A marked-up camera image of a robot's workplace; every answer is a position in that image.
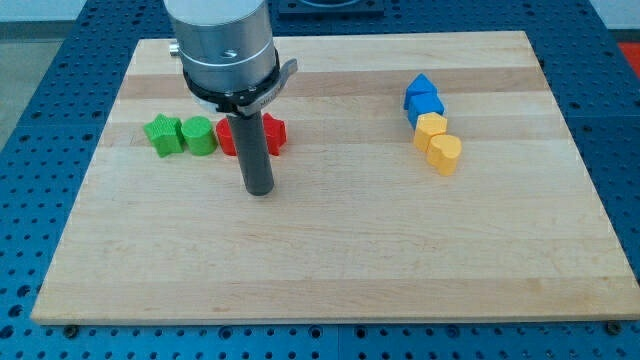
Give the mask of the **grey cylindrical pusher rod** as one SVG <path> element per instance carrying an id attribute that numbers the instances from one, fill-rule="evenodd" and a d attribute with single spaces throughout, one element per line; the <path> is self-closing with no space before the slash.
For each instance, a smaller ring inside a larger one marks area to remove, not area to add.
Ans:
<path id="1" fill-rule="evenodd" d="M 264 196 L 274 187 L 261 113 L 227 116 L 246 191 Z"/>

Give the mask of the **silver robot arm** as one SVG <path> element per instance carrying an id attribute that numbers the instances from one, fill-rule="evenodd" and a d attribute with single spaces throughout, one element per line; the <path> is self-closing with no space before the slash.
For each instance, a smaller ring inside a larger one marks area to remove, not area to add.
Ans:
<path id="1" fill-rule="evenodd" d="M 183 76 L 201 105 L 225 113 L 249 194 L 274 187 L 262 123 L 279 81 L 268 4 L 262 0 L 165 0 Z"/>

